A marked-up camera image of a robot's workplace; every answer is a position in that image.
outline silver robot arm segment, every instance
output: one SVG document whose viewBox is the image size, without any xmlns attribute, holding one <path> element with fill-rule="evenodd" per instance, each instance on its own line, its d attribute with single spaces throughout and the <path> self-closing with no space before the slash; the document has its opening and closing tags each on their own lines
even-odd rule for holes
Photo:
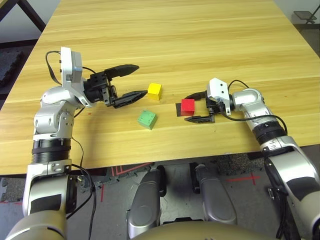
<svg viewBox="0 0 320 240">
<path fill-rule="evenodd" d="M 227 85 L 222 81 L 210 81 L 208 97 L 218 103 L 225 104 Z M 209 89 L 219 89 L 212 98 Z M 291 136 L 288 136 L 280 126 L 271 110 L 265 105 L 262 94 L 253 88 L 234 92 L 228 109 L 242 111 L 244 118 L 261 118 L 247 120 L 247 124 L 260 144 L 260 150 L 265 157 L 264 166 L 266 173 L 277 191 L 289 196 L 308 231 L 313 235 L 319 234 L 320 227 L 320 179 L 315 166 L 297 145 Z"/>
<path fill-rule="evenodd" d="M 69 158 L 76 109 L 94 107 L 103 101 L 120 108 L 136 102 L 146 90 L 118 97 L 112 78 L 131 74 L 139 67 L 121 65 L 82 77 L 79 52 L 60 51 L 62 86 L 46 91 L 34 117 L 32 162 L 27 167 L 22 210 L 24 218 L 6 240 L 66 239 L 66 214 L 77 205 L 76 177 L 69 175 Z"/>
</svg>

